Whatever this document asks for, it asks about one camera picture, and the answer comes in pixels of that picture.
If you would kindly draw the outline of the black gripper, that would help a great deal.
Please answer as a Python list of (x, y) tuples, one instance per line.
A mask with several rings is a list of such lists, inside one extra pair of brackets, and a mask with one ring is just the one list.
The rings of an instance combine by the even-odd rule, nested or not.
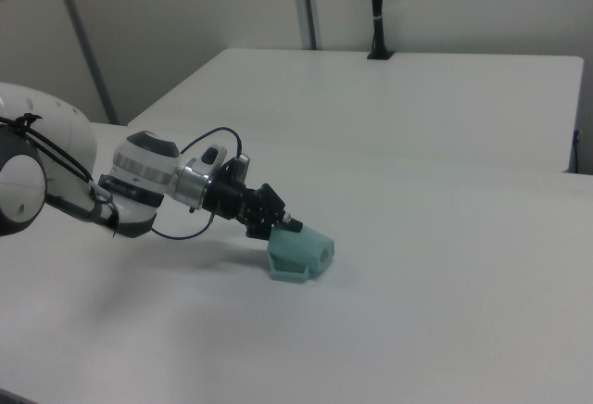
[(285, 211), (285, 203), (270, 185), (251, 189), (238, 180), (236, 173), (245, 168), (238, 158), (222, 166), (205, 193), (205, 210), (242, 223), (249, 238), (269, 240), (278, 222), (281, 229), (300, 233), (303, 223)]

